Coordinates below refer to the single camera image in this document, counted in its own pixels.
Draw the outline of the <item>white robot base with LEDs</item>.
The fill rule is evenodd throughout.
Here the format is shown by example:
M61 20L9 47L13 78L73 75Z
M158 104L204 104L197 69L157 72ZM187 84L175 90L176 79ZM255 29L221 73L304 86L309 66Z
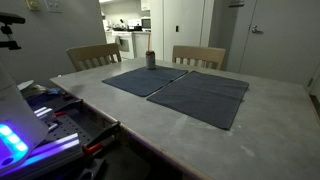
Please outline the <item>white robot base with LEDs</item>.
M48 127L38 119L15 81L0 64L0 173L22 164L42 142Z

